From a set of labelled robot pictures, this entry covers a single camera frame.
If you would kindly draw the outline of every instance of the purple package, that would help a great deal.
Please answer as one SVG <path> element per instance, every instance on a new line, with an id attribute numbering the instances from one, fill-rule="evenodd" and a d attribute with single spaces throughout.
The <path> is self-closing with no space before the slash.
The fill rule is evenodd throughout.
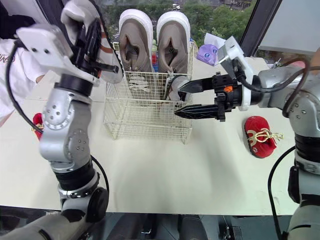
<path id="1" fill-rule="evenodd" d="M 216 63 L 218 54 L 218 48 L 212 44 L 205 44 L 199 48 L 196 59 L 205 62 L 211 66 L 214 66 Z"/>

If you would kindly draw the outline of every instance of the trees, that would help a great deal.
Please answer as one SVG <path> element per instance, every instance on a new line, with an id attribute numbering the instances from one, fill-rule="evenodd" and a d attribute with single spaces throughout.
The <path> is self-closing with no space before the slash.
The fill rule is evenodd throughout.
<path id="1" fill-rule="evenodd" d="M 184 5 L 182 12 L 189 18 L 191 37 L 200 47 L 204 44 L 206 33 L 223 39 L 234 36 L 240 41 L 255 4 L 256 0 L 252 1 L 250 7 L 240 11 L 226 5 L 214 9 L 198 0 L 190 0 Z"/>
<path id="2" fill-rule="evenodd" d="M 206 33 L 212 33 L 224 39 L 233 35 L 237 41 L 240 41 L 256 2 L 257 0 L 253 0 L 250 7 L 245 10 L 234 10 L 226 5 L 215 8 L 208 0 L 187 0 L 181 6 L 181 12 L 188 17 L 191 37 L 200 47 L 204 44 Z M 118 31 L 116 27 L 119 24 L 120 15 L 126 9 L 134 8 L 145 12 L 155 27 L 159 17 L 171 11 L 173 7 L 172 0 L 114 0 L 113 3 L 112 5 L 100 4 L 104 19 L 111 26 L 111 36 L 113 32 Z"/>

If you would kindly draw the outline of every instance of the white mounting bracket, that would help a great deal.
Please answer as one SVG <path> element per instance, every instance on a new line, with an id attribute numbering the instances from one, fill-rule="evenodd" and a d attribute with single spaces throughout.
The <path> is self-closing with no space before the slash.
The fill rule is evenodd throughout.
<path id="1" fill-rule="evenodd" d="M 35 24 L 16 31 L 19 39 L 42 66 L 57 74 L 72 75 L 99 86 L 99 78 L 80 70 L 70 61 L 73 52 L 61 30 L 55 25 Z"/>
<path id="2" fill-rule="evenodd" d="M 232 79 L 236 78 L 232 60 L 238 60 L 246 77 L 246 81 L 252 84 L 254 72 L 250 65 L 247 63 L 244 52 L 237 43 L 236 39 L 231 36 L 228 38 L 224 45 L 218 50 L 219 63 L 223 66 L 226 72 Z M 251 90 L 242 86 L 242 102 L 239 107 L 240 111 L 247 111 L 251 103 Z"/>

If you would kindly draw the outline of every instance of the red object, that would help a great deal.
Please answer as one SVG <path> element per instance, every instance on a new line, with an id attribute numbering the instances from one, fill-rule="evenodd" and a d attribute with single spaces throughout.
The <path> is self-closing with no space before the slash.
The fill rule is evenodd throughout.
<path id="1" fill-rule="evenodd" d="M 156 63 L 157 63 L 157 55 L 152 54 L 152 64 L 156 64 Z"/>
<path id="2" fill-rule="evenodd" d="M 32 122 L 37 125 L 42 125 L 43 121 L 42 121 L 42 114 L 41 113 L 36 113 L 33 116 Z M 38 132 L 37 130 L 34 130 L 35 135 L 37 136 L 37 138 L 40 140 L 42 133 Z"/>
<path id="3" fill-rule="evenodd" d="M 256 133 L 262 132 L 263 129 L 270 130 L 270 127 L 267 120 L 261 116 L 251 116 L 245 121 L 244 131 L 247 138 L 254 136 Z M 258 136 L 257 139 L 263 141 L 266 139 L 266 137 Z M 250 139 L 248 140 L 248 143 L 251 153 L 255 157 L 261 159 L 270 156 L 277 147 L 273 138 L 269 138 L 265 142 L 259 142 L 254 139 Z"/>

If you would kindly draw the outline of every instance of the white shoe sole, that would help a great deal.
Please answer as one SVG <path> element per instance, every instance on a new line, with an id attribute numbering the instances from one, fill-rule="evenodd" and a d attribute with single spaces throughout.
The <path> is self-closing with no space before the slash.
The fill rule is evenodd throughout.
<path id="1" fill-rule="evenodd" d="M 150 20 L 150 17 L 148 17 L 148 15 L 145 14 L 143 11 L 140 11 L 137 9 L 127 9 L 123 13 L 121 13 L 121 15 L 120 15 L 119 32 L 121 32 L 122 25 L 128 19 L 137 20 L 144 27 L 144 29 L 146 31 L 147 38 L 148 38 L 147 41 L 148 41 L 151 69 L 153 69 L 153 67 L 152 67 L 152 41 L 154 38 L 154 29 L 152 27 L 152 22 Z"/>
<path id="2" fill-rule="evenodd" d="M 190 51 L 190 23 L 186 15 L 184 15 L 182 12 L 179 11 L 168 11 L 161 15 L 161 17 L 158 20 L 158 23 L 156 25 L 156 41 L 159 43 L 159 34 L 161 31 L 161 28 L 170 21 L 176 21 L 180 23 L 186 33 L 186 44 L 188 47 L 188 53 Z"/>

